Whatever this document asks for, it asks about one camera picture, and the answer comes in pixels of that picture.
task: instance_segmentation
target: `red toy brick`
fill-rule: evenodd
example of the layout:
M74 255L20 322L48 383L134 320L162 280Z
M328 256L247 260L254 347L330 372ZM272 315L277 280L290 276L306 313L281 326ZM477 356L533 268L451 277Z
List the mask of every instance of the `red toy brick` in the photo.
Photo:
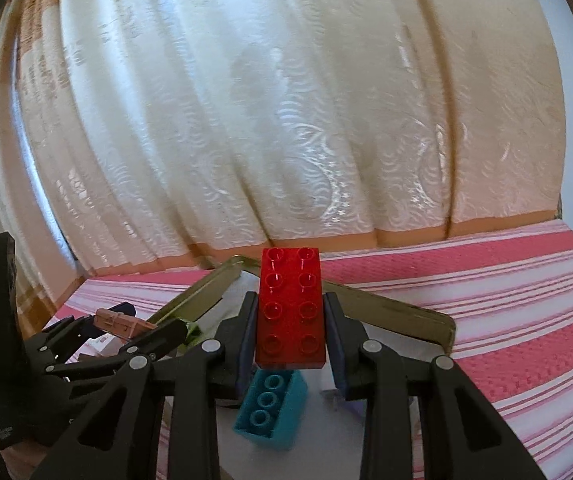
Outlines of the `red toy brick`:
M319 251L264 249L255 361L261 368L322 368L326 362Z

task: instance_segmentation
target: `striped tablecloth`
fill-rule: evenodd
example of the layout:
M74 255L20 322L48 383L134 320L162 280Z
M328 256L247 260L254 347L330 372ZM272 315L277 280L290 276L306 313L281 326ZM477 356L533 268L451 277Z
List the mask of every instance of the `striped tablecloth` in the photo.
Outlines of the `striped tablecloth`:
M145 319L205 273L87 280L55 319L121 301L133 303ZM322 274L452 316L453 357L549 480L573 476L573 232L566 224L333 256L322 262ZM419 440L415 452L415 477L423 478Z

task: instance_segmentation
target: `silver screw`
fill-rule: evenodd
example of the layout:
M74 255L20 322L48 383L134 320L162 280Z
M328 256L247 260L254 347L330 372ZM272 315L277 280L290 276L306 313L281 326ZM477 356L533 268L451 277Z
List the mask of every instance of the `silver screw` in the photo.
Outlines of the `silver screw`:
M217 352L222 346L217 339L207 339L202 343L202 350L205 352Z
M381 343L375 339L368 339L362 344L362 348L372 354L377 354L381 350Z
M446 355L440 355L435 360L435 364L438 368L442 368L442 370L450 370L453 368L453 360Z
M141 368L144 368L148 363L149 360L145 356L137 355L131 358L131 360L128 362L128 365L133 370L140 370Z

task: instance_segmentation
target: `beige curtain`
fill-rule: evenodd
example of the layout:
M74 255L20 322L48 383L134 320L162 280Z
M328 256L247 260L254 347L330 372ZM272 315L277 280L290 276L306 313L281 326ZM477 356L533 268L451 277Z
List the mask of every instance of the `beige curtain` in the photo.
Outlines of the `beige curtain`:
M18 90L91 273L553 218L537 0L23 0Z
M14 113L12 80L22 9L23 0L10 0L0 15L0 232L15 238L18 319L29 336L42 329L80 279L38 207L18 135L22 126Z

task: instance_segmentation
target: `teal toy brick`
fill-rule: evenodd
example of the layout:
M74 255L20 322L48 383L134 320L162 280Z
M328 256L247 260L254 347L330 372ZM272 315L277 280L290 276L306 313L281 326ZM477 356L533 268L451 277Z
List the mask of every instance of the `teal toy brick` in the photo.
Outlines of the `teal toy brick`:
M308 388L299 370L258 370L233 431L259 446L290 449Z

